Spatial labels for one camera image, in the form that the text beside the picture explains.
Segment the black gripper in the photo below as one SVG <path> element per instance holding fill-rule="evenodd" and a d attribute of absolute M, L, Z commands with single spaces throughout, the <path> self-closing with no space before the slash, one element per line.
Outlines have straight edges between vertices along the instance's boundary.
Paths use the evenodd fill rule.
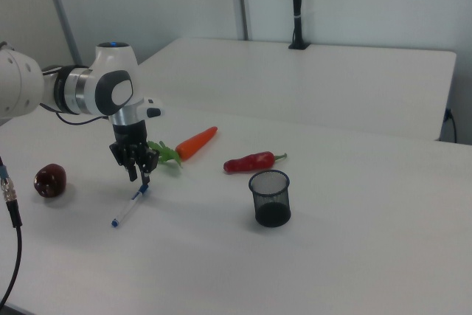
<path fill-rule="evenodd" d="M 137 180 L 137 171 L 141 173 L 143 185 L 149 185 L 150 174 L 157 167 L 159 152 L 149 147 L 145 121 L 131 125 L 113 125 L 116 141 L 110 150 L 119 166 L 123 166 L 130 181 Z"/>

